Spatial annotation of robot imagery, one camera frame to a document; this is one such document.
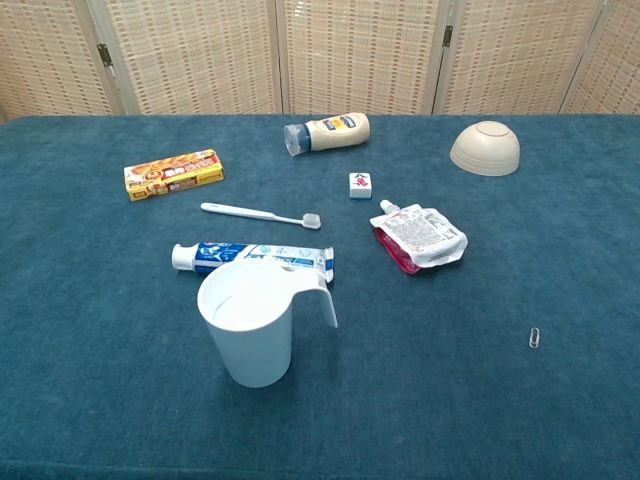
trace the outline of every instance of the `white toothbrush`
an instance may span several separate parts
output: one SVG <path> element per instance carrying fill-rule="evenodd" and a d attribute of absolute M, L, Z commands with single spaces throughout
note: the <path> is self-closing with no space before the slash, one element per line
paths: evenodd
<path fill-rule="evenodd" d="M 302 220 L 297 218 L 279 217 L 275 213 L 252 210 L 250 208 L 232 207 L 231 205 L 221 205 L 219 203 L 203 203 L 200 208 L 205 212 L 222 213 L 224 215 L 235 215 L 237 217 L 258 218 L 260 220 L 270 220 L 273 222 L 295 223 L 304 228 L 320 228 L 320 216 L 315 213 L 305 213 Z"/>

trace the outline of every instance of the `yellow snack box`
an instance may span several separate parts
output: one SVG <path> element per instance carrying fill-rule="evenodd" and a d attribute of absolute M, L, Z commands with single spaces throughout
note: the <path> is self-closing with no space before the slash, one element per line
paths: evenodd
<path fill-rule="evenodd" d="M 213 149 L 163 158 L 124 169 L 131 201 L 164 195 L 224 179 L 222 162 Z"/>

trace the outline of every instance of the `toothpaste cap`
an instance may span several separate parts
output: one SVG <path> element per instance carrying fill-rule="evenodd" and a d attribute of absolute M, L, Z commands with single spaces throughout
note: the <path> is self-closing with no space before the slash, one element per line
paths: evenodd
<path fill-rule="evenodd" d="M 193 247 L 183 247 L 176 243 L 171 252 L 171 264 L 176 270 L 193 270 L 194 255 L 195 249 Z"/>

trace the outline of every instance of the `woven panel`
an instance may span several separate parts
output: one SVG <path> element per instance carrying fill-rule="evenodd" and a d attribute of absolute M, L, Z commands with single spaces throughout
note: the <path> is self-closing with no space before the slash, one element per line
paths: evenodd
<path fill-rule="evenodd" d="M 0 104 L 7 116 L 111 113 L 89 48 L 71 1 L 0 2 Z"/>
<path fill-rule="evenodd" d="M 284 0 L 284 9 L 293 113 L 419 111 L 437 1 Z"/>
<path fill-rule="evenodd" d="M 599 5 L 468 0 L 444 111 L 557 113 Z"/>
<path fill-rule="evenodd" d="M 268 0 L 109 0 L 141 113 L 273 113 Z"/>
<path fill-rule="evenodd" d="M 640 113 L 640 3 L 615 0 L 569 112 Z"/>

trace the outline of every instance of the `blue cap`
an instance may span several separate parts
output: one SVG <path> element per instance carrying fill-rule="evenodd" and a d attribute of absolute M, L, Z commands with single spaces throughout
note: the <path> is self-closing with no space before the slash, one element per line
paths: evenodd
<path fill-rule="evenodd" d="M 285 125 L 284 143 L 289 155 L 295 157 L 311 150 L 311 134 L 304 123 L 297 125 Z"/>

